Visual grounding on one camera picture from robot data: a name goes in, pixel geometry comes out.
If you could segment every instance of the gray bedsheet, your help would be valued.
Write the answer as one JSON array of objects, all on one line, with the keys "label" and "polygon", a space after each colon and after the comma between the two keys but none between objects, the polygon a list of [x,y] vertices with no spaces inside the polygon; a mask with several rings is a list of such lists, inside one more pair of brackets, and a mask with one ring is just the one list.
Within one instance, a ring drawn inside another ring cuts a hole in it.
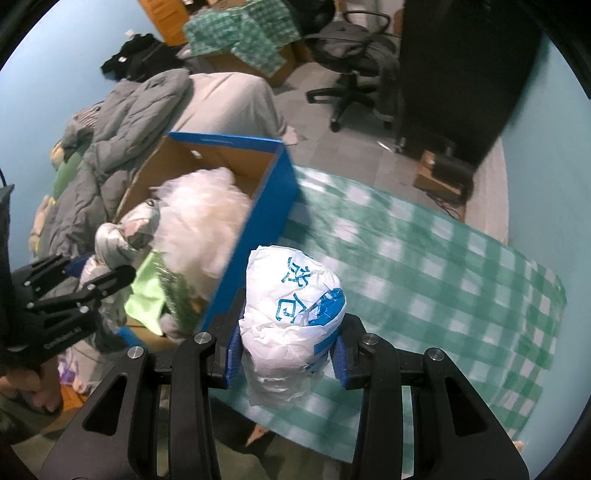
[{"label": "gray bedsheet", "polygon": [[278,140],[288,132],[264,79],[231,72],[198,73],[191,80],[193,96],[173,130]]}]

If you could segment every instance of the human hand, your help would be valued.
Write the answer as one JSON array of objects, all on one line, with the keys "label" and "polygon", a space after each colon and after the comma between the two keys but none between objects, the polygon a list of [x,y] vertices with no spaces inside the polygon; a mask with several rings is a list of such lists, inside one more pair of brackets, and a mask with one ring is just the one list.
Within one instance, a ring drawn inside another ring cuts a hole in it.
[{"label": "human hand", "polygon": [[34,392],[33,404],[49,412],[56,411],[61,403],[60,374],[57,370],[57,358],[44,363],[40,373],[24,368],[10,370],[0,378],[0,393],[14,398],[18,390]]}]

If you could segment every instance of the black bracket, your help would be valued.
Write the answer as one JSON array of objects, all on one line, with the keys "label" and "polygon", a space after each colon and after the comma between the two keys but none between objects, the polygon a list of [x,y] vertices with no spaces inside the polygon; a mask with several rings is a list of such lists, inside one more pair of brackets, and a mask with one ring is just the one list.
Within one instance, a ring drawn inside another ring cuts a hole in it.
[{"label": "black bracket", "polygon": [[453,361],[439,348],[422,355],[395,349],[345,314],[331,351],[335,375],[363,388],[350,480],[400,478],[401,386],[411,387],[413,480],[528,480],[505,430]]},{"label": "black bracket", "polygon": [[206,332],[156,355],[132,347],[100,383],[47,457],[41,480],[154,480],[160,386],[169,385],[169,474],[220,480],[209,388],[227,388],[238,371],[245,290]]},{"label": "black bracket", "polygon": [[12,273],[8,328],[0,337],[0,374],[15,367],[37,369],[100,324],[100,301],[131,284],[135,270],[123,265],[75,293],[43,299],[68,275],[72,259],[55,255]]}]

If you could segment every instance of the green checkered cloth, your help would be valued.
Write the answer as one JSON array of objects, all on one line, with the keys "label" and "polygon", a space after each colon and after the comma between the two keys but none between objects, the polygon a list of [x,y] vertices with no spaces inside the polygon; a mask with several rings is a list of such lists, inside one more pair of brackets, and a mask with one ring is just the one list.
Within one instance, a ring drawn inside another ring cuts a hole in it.
[{"label": "green checkered cloth", "polygon": [[300,39],[281,0],[249,0],[243,7],[207,9],[191,17],[183,31],[193,55],[230,52],[267,76],[284,64],[277,52]]},{"label": "green checkered cloth", "polygon": [[[280,245],[331,268],[347,311],[394,346],[445,350],[517,439],[552,365],[566,295],[556,275],[452,218],[355,181],[297,169],[301,193]],[[242,382],[215,396],[294,442],[351,461],[360,391],[332,366],[288,411],[251,407]],[[410,392],[404,391],[404,472],[413,469]]]}]

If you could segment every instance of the white plastic bag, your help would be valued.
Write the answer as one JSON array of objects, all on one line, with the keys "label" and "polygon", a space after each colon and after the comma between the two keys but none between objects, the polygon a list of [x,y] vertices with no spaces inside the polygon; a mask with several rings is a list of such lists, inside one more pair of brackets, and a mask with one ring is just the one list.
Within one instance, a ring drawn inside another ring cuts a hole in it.
[{"label": "white plastic bag", "polygon": [[129,211],[117,225],[103,223],[95,235],[97,261],[112,270],[121,265],[139,267],[159,221],[158,204],[148,199]]},{"label": "white plastic bag", "polygon": [[[111,272],[111,269],[92,255],[84,264],[78,290],[91,283],[96,277]],[[117,333],[127,323],[125,302],[131,295],[130,286],[124,287],[100,302],[99,313],[105,331]]]},{"label": "white plastic bag", "polygon": [[251,207],[227,168],[199,170],[158,189],[160,224],[152,246],[181,274],[192,297],[210,300]]},{"label": "white plastic bag", "polygon": [[251,405],[289,408],[310,392],[345,315],[339,279],[299,250],[259,247],[246,268],[240,320]]}]

